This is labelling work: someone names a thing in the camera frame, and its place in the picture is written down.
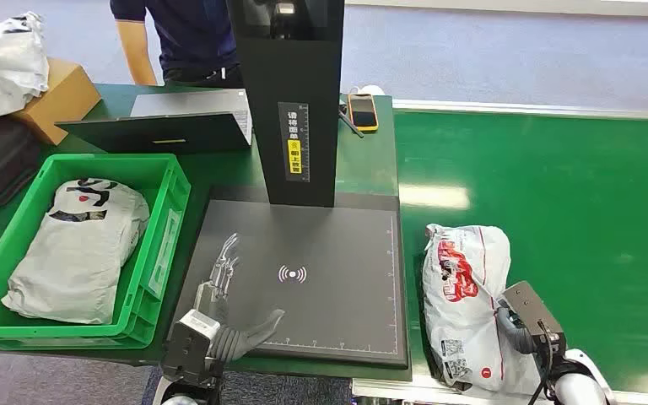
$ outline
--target green table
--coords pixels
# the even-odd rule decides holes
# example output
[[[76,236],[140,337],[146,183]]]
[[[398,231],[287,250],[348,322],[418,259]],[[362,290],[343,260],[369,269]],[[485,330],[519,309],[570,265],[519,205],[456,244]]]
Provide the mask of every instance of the green table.
[[[119,85],[99,90],[104,102],[89,118],[127,116],[135,95],[163,91]],[[648,392],[648,119],[609,111],[441,103],[430,103],[431,111],[410,110],[428,109],[423,103],[392,113],[389,99],[376,103],[381,120],[376,135],[362,141],[341,126],[337,189],[400,194],[411,370],[259,358],[235,367],[403,381],[412,373],[429,375],[419,316],[424,226],[492,224],[510,238],[509,284],[529,280],[570,344],[596,361],[615,390]],[[57,149],[82,151],[97,150],[77,138]],[[162,355],[164,319],[175,306],[187,265],[184,250],[200,223],[208,186],[263,185],[254,149],[180,162],[186,174],[197,171],[201,178],[188,176],[197,182],[154,343],[143,350],[54,354],[144,364]],[[0,233],[16,203],[0,210]]]
[[[149,93],[174,91],[202,91],[201,89],[168,87],[137,87],[130,85],[98,85],[103,100],[86,116],[86,119],[106,119],[129,116],[135,97]],[[393,132],[393,111],[390,97],[377,97],[376,110],[381,121],[376,134],[358,138],[340,122],[337,150],[337,191],[397,195],[396,150]],[[57,148],[47,148],[50,153],[102,153],[93,145],[76,137],[66,137]],[[170,327],[189,256],[195,243],[197,229],[203,219],[203,209],[208,191],[213,184],[240,184],[264,187],[264,177],[257,146],[246,151],[194,154],[178,158],[182,169],[192,184],[186,216],[183,219],[180,239],[175,250],[170,278],[165,290],[162,312],[158,320],[153,343],[141,350],[67,350],[40,354],[76,356],[105,359],[129,364],[155,365],[163,354],[163,341]],[[21,193],[7,207],[0,208],[0,235],[23,197]],[[267,373],[303,375],[335,375],[383,379],[410,379],[411,370],[394,370],[363,365],[303,359],[244,358],[233,368]]]

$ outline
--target white wall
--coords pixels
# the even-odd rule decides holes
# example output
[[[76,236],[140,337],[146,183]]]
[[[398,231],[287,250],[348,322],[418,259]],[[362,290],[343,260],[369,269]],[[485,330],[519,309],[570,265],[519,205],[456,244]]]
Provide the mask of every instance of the white wall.
[[[372,6],[648,16],[648,0],[346,0]]]

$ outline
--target navy shirt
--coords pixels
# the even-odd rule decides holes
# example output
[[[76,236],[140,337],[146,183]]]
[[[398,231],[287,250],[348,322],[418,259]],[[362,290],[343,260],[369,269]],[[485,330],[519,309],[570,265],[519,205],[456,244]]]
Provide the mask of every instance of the navy shirt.
[[[118,20],[144,21],[145,9],[160,37],[160,66],[213,71],[237,62],[225,0],[111,0]]]

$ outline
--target black cable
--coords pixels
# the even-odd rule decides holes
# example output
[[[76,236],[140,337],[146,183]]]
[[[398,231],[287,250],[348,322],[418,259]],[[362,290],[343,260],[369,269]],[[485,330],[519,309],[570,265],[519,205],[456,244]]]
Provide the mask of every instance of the black cable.
[[[348,119],[346,114],[339,111],[339,118],[341,118],[341,120],[344,121],[345,124],[347,124],[347,127],[351,128],[353,133],[355,133],[359,138],[364,139],[364,134],[354,125],[353,122]]]
[[[547,367],[545,367],[545,373],[540,376],[540,384],[537,385],[537,388],[532,394],[530,402],[528,402],[527,405],[533,405],[535,403],[537,397],[540,395],[540,391],[542,391],[545,387],[545,382],[548,380],[548,377],[550,377],[550,371],[553,369],[553,343],[550,341],[548,329],[545,327],[545,323],[543,323],[543,321],[538,321],[537,326],[540,327],[540,329],[543,331],[543,333],[545,334],[545,340],[548,341],[548,364]]]

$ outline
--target person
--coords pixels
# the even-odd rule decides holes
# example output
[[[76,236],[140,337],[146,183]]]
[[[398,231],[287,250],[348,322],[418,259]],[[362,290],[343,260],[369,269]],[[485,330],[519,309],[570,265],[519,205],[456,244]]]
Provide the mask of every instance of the person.
[[[160,38],[165,85],[244,87],[225,0],[111,0],[135,84],[157,85],[148,55],[146,9]]]

